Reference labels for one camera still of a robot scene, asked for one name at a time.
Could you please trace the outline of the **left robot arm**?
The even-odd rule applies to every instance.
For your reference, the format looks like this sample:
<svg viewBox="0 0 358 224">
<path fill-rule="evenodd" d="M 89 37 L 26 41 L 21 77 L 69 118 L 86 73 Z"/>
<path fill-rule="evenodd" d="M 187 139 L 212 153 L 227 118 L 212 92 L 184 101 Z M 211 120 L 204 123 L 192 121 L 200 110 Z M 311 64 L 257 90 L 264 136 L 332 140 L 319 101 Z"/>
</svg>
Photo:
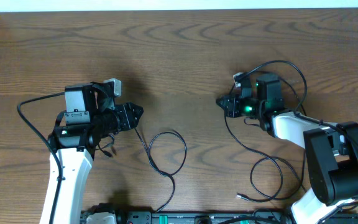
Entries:
<svg viewBox="0 0 358 224">
<path fill-rule="evenodd" d="M 121 93 L 115 78 L 65 87 L 66 109 L 48 137 L 52 153 L 41 223 L 79 223 L 97 146 L 103 138 L 136 128 L 144 112 L 133 103 L 117 104 Z"/>
</svg>

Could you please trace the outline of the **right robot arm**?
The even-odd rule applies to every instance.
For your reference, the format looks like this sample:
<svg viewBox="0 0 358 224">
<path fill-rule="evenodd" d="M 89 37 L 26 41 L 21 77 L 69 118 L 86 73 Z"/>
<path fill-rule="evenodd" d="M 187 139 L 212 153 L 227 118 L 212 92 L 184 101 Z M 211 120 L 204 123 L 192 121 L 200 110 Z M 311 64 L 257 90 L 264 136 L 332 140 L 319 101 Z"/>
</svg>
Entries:
<svg viewBox="0 0 358 224">
<path fill-rule="evenodd" d="M 311 188 L 280 217 L 280 223 L 327 223 L 346 208 L 358 206 L 358 124 L 327 123 L 286 108 L 284 79 L 264 73 L 251 84 L 246 73 L 234 75 L 239 94 L 216 100 L 225 117 L 256 119 L 274 138 L 302 147 Z"/>
</svg>

